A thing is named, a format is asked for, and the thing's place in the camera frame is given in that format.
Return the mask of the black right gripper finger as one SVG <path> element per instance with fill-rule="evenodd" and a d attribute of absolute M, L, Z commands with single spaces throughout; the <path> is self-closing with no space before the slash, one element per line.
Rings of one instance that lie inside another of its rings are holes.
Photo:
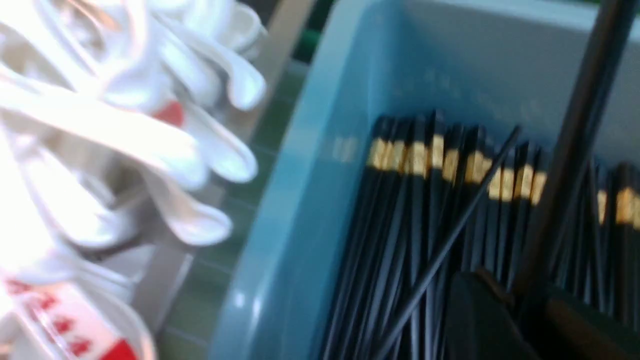
<path fill-rule="evenodd" d="M 539 360 L 499 292 L 478 272 L 453 276 L 445 319 L 450 360 Z"/>

